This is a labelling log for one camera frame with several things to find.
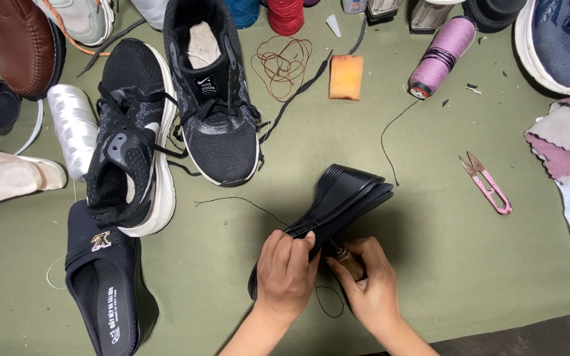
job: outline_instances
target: red thread spool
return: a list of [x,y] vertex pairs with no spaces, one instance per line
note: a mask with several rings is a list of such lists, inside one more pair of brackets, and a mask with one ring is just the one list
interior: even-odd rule
[[291,36],[303,27],[303,0],[267,0],[270,26],[281,36]]

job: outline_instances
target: brown leather shoe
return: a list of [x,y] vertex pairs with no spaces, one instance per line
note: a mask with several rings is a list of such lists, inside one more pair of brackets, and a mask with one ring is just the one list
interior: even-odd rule
[[43,99],[64,60],[65,38],[32,0],[0,0],[0,74],[10,89]]

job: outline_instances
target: purple thread spool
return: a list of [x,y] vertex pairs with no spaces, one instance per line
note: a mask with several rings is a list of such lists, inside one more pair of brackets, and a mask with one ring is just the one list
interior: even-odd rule
[[426,99],[439,90],[459,57],[472,44],[475,33],[476,25],[465,16],[444,23],[410,77],[410,93]]

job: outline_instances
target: white cone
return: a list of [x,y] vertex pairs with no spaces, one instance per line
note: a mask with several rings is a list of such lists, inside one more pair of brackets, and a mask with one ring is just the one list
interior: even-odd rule
[[336,15],[331,15],[327,18],[327,25],[329,25],[333,33],[336,34],[337,38],[342,36],[340,34],[340,28],[337,26]]

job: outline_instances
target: gray shoe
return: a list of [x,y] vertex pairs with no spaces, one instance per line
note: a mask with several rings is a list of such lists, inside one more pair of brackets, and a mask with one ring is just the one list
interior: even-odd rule
[[[52,9],[44,0],[34,0],[50,20],[58,23]],[[113,31],[113,10],[110,0],[49,0],[54,10],[63,19],[67,33],[83,45],[99,45]]]

